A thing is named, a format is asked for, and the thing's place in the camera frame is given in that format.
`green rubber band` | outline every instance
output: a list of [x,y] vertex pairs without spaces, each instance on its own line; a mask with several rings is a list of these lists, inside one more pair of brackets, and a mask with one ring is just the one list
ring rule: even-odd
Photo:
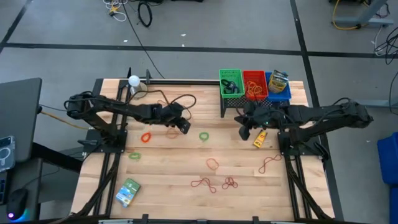
[[207,132],[202,132],[202,133],[199,134],[199,138],[200,138],[200,140],[202,140],[202,141],[206,141],[207,139],[209,139],[209,133],[207,133]]
[[138,161],[139,159],[141,159],[141,153],[139,152],[130,153],[129,158]]

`red basket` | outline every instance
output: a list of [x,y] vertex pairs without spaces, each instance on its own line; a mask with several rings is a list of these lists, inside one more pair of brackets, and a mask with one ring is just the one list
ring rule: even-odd
[[[246,98],[249,100],[263,100],[268,96],[268,87],[265,71],[243,70],[243,85]],[[253,90],[254,86],[261,87],[261,92],[257,94],[255,90]]]

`white ball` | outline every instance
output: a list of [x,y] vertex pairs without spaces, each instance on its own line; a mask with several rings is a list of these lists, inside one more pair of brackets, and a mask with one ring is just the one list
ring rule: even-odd
[[140,80],[139,80],[138,76],[136,76],[136,75],[130,76],[130,78],[129,78],[129,84],[130,84],[131,86],[137,87],[137,86],[139,86],[139,83],[140,83]]

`blue basket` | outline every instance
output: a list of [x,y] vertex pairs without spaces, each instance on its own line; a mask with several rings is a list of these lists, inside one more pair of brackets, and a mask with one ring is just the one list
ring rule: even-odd
[[398,187],[391,187],[390,191],[390,223],[398,224]]
[[[269,83],[269,77],[271,74],[272,72],[266,72],[267,85]],[[273,93],[268,90],[268,100],[271,102],[289,101],[291,98],[292,94],[290,93],[289,83],[281,93]]]
[[380,168],[383,181],[386,184],[398,184],[398,133],[378,140]]

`wooden table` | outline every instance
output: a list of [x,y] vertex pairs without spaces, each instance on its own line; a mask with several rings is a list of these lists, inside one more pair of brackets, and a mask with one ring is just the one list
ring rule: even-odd
[[[118,79],[104,79],[101,95],[115,98]],[[149,85],[149,90],[163,90],[169,100],[190,93],[197,103],[192,112],[191,128],[187,135],[181,133],[175,139],[167,137],[165,126],[148,126],[128,118],[126,152],[121,157],[115,195],[123,182],[130,178],[141,184],[141,189],[128,208],[113,200],[111,218],[141,218],[149,214],[151,219],[207,219],[207,220],[294,220],[290,201],[285,162],[267,164],[265,174],[259,173],[266,157],[279,154],[276,133],[268,129],[268,135],[260,149],[252,145],[258,131],[253,130],[247,141],[238,134],[240,125],[233,120],[234,109],[227,109],[220,118],[220,89],[216,85]],[[303,82],[290,82],[293,105],[308,105]],[[133,104],[156,103],[163,100],[160,93],[150,93]],[[190,105],[191,98],[178,100]],[[101,113],[111,121],[111,113]],[[142,134],[150,131],[152,139],[143,143]],[[199,133],[210,134],[207,141],[199,139]],[[129,153],[140,152],[136,162]],[[79,211],[98,186],[104,154],[92,154],[81,168],[72,212]],[[206,160],[214,158],[220,164],[211,170]],[[321,160],[315,156],[302,156],[302,165],[307,189],[319,206],[334,217],[328,186]],[[191,181],[204,177],[216,187],[215,194],[204,185],[191,187]],[[226,177],[233,177],[238,188],[221,188]],[[300,216],[304,217],[302,197],[297,198]],[[106,193],[100,213],[104,212]]]

